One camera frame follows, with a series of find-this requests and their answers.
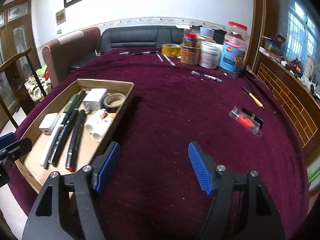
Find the white paint marker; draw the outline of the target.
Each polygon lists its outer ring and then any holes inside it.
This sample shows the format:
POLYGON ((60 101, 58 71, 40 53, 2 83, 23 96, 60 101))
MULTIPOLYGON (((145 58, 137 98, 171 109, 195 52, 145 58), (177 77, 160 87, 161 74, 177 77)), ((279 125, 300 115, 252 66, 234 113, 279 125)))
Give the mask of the white paint marker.
POLYGON ((41 157, 41 160, 40 160, 40 165, 43 167, 43 168, 47 168, 47 165, 48 165, 48 160, 49 160, 49 157, 50 157, 50 154, 52 152, 52 149, 53 149, 53 146, 55 144, 55 141, 57 139, 57 136, 58 136, 58 133, 59 133, 59 130, 60 130, 60 125, 63 121, 63 119, 65 118, 66 116, 66 113, 62 113, 59 117, 59 119, 57 120, 55 126, 54 126, 54 129, 48 139, 48 142, 46 144, 46 147, 44 149, 44 153, 42 154, 42 157, 41 157))

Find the small white cube charger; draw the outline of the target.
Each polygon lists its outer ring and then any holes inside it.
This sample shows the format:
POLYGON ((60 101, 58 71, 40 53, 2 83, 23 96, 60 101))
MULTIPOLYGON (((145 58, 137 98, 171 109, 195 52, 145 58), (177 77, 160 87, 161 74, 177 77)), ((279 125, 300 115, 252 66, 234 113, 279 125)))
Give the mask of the small white cube charger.
POLYGON ((45 115, 39 125, 40 131, 45 135, 51 135, 57 120, 59 118, 58 113, 48 113, 45 115))

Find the black marker red tip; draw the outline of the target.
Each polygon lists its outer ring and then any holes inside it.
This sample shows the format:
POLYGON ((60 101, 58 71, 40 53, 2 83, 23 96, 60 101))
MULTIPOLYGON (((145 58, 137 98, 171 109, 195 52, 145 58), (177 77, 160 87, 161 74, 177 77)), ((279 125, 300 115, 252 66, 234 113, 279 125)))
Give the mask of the black marker red tip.
POLYGON ((82 132, 84 129, 84 123, 86 120, 86 113, 85 110, 82 109, 75 122, 75 126, 72 133, 71 142, 69 145, 68 153, 67 153, 67 159, 66 159, 66 165, 65 168, 68 171, 74 172, 75 171, 75 165, 76 165, 76 154, 79 149, 80 140, 82 136, 82 132))

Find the black twin marker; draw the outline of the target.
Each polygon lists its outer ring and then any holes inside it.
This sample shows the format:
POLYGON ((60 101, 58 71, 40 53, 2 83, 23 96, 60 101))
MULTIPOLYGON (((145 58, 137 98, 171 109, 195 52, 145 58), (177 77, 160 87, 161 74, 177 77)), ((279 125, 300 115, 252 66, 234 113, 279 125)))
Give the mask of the black twin marker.
POLYGON ((67 119, 65 126, 62 128, 59 136, 57 137, 56 143, 48 161, 48 163, 50 163, 54 167, 57 167, 63 149, 65 148, 65 144, 75 124, 75 120, 78 117, 78 113, 79 110, 77 108, 72 111, 70 117, 67 119))

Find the thin black pen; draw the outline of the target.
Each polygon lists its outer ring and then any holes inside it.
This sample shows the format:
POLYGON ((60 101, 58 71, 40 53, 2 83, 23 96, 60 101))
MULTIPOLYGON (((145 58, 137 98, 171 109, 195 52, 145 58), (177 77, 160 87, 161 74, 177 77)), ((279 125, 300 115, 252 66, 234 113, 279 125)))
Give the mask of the thin black pen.
POLYGON ((65 126, 65 124, 66 124, 67 120, 69 119, 69 117, 71 116, 72 112, 73 112, 76 108, 79 107, 79 105, 80 105, 80 103, 81 103, 81 100, 84 99, 85 95, 86 95, 86 91, 85 91, 85 90, 82 90, 82 91, 80 92, 80 94, 78 94, 78 95, 76 96, 76 98, 74 99, 74 101, 71 103, 71 106, 69 107, 69 109, 68 109, 68 111, 67 111, 67 113, 66 113, 66 115, 65 115, 65 117, 64 117, 64 119, 63 119, 63 121, 61 122, 61 125, 60 125, 61 127, 65 126))

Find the red candle clear package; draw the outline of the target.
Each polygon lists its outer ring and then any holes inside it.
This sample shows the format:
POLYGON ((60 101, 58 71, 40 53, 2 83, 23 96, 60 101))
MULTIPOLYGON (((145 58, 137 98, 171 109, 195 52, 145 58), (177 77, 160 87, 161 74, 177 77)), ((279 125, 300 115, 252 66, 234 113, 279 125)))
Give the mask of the red candle clear package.
POLYGON ((247 114, 245 114, 242 109, 238 107, 233 107, 230 111, 229 116, 241 124, 245 129, 253 133, 255 136, 259 136, 261 126, 254 120, 252 120, 247 114))

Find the white dropper bottle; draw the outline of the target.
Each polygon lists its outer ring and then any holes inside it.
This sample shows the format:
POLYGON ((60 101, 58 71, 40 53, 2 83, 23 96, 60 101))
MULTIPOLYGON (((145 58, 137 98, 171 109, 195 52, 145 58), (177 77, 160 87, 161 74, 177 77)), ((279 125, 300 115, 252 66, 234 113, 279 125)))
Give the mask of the white dropper bottle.
POLYGON ((106 109, 102 108, 92 114, 85 122, 84 127, 89 133, 93 133, 93 130, 100 124, 103 118, 107 115, 106 109))

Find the white bottle orange cap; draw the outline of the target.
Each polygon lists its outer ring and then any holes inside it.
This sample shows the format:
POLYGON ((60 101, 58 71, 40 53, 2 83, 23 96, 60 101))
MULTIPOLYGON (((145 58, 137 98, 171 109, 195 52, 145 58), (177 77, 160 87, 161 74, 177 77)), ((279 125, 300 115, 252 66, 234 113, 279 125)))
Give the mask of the white bottle orange cap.
POLYGON ((93 129, 92 135, 97 142, 101 142, 109 127, 111 126, 116 113, 108 113, 93 129))

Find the large white power adapter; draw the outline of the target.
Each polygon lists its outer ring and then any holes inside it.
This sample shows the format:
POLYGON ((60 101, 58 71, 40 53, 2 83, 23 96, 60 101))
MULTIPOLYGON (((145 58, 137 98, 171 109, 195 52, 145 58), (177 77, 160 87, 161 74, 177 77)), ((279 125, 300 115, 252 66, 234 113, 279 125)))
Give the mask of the large white power adapter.
POLYGON ((103 99, 107 96, 107 88, 92 88, 82 101, 86 113, 101 109, 103 99))

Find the black electrical tape roll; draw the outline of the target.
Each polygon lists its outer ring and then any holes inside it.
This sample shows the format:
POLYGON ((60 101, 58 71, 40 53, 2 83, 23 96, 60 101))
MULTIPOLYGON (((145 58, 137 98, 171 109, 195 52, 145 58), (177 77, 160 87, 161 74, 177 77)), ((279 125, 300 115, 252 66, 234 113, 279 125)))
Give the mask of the black electrical tape roll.
POLYGON ((124 103, 126 96, 121 93, 112 93, 104 98, 102 101, 104 109, 108 113, 116 113, 118 108, 124 103))

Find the green lighter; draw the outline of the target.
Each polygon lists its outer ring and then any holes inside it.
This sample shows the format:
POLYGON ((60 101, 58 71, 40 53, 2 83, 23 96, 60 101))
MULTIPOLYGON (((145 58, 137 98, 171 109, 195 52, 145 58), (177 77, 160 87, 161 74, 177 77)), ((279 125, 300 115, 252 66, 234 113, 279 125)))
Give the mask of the green lighter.
POLYGON ((72 105, 72 103, 74 102, 74 100, 77 98, 77 94, 73 94, 72 97, 70 98, 70 100, 68 101, 65 109, 63 110, 64 113, 67 113, 72 105))

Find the maroon velvet tablecloth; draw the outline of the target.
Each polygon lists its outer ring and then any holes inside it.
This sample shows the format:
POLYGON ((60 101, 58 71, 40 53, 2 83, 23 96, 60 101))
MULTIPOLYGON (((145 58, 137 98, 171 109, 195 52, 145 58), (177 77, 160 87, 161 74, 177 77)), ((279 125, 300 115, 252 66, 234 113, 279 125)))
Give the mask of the maroon velvet tablecloth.
POLYGON ((112 239, 194 239, 211 198, 201 190, 188 158, 188 144, 230 170, 256 170, 291 238, 306 218, 309 184, 296 130, 276 100, 256 83, 199 68, 222 83, 172 66, 156 55, 119 55, 113 49, 72 72, 27 116, 18 137, 67 86, 79 78, 135 84, 132 107, 114 133, 121 158, 99 200, 112 239), (241 88, 249 90, 263 111, 241 88), (264 120, 258 137, 229 116, 245 108, 264 120))

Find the blue patterned pen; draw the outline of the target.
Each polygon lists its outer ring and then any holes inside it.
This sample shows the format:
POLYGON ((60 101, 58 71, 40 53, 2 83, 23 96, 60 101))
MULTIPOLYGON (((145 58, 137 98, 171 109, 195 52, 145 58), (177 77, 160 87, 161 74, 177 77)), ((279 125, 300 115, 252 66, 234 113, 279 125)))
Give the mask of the blue patterned pen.
POLYGON ((222 80, 220 78, 217 78, 217 77, 214 77, 214 76, 211 76, 211 75, 207 75, 207 74, 204 74, 204 77, 207 78, 207 79, 211 79, 211 80, 214 80, 216 82, 222 83, 222 80))

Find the white craft knife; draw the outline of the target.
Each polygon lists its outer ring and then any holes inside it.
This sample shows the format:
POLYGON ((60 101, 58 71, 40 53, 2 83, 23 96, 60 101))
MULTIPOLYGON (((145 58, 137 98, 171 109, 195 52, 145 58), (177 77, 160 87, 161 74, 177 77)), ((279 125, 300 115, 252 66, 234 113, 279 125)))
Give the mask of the white craft knife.
POLYGON ((165 58, 166 58, 166 60, 172 65, 172 66, 176 66, 176 64, 173 62, 173 61, 171 61, 171 59, 169 58, 169 57, 167 57, 167 55, 163 55, 165 58))

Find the black leather sofa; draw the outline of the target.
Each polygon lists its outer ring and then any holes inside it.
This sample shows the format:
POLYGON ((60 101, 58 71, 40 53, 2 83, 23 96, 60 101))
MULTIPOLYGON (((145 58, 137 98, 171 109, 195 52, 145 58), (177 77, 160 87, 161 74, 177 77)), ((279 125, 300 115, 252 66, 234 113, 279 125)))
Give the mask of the black leather sofa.
POLYGON ((82 56, 73 63, 69 72, 73 72, 85 64, 93 61, 98 55, 114 48, 155 47, 163 44, 182 43, 183 30, 176 26, 145 25, 135 27, 117 27, 106 29, 95 43, 95 50, 82 56))

